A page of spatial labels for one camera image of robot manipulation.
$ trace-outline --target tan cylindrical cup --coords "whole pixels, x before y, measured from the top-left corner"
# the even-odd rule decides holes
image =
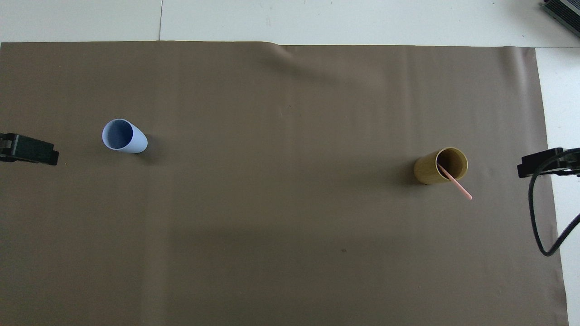
[[[424,184],[449,182],[450,180],[437,167],[437,163],[441,164],[455,180],[461,179],[467,172],[465,154],[457,148],[445,147],[415,162],[413,172],[417,180]]]

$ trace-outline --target white tile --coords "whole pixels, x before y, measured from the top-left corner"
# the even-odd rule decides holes
[[[536,49],[536,53],[548,147],[580,147],[580,49]],[[580,178],[554,176],[552,183],[558,231],[562,232],[580,213]],[[580,325],[579,253],[577,227],[560,247],[570,325]]]
[[[0,42],[159,39],[161,0],[0,0]]]
[[[539,0],[164,0],[161,39],[580,46]]]

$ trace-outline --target black cable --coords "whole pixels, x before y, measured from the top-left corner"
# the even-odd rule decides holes
[[[568,226],[564,229],[564,231],[558,237],[556,242],[554,242],[554,245],[552,245],[551,249],[546,251],[542,245],[542,240],[540,240],[540,236],[538,234],[538,226],[536,225],[536,216],[534,213],[534,184],[536,182],[536,178],[546,168],[546,166],[550,165],[552,162],[555,162],[557,159],[563,156],[578,153],[580,153],[580,148],[575,148],[573,150],[567,150],[548,158],[546,161],[544,161],[537,167],[537,169],[534,171],[534,174],[532,175],[532,178],[530,179],[530,187],[528,188],[528,203],[530,205],[530,217],[532,219],[532,229],[534,231],[534,237],[536,239],[536,243],[538,244],[538,248],[540,249],[540,252],[546,257],[552,256],[556,252],[556,250],[558,250],[564,239],[566,239],[566,237],[570,234],[570,232],[572,232],[572,229],[574,229],[576,225],[580,223],[580,214],[578,214],[572,220],[572,222],[568,224]]]

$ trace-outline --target brown backdrop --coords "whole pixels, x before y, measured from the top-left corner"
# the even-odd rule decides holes
[[[526,48],[2,44],[2,325],[565,325]],[[105,148],[126,118],[142,154]],[[463,150],[468,201],[412,175]],[[537,185],[554,239],[548,178]]]

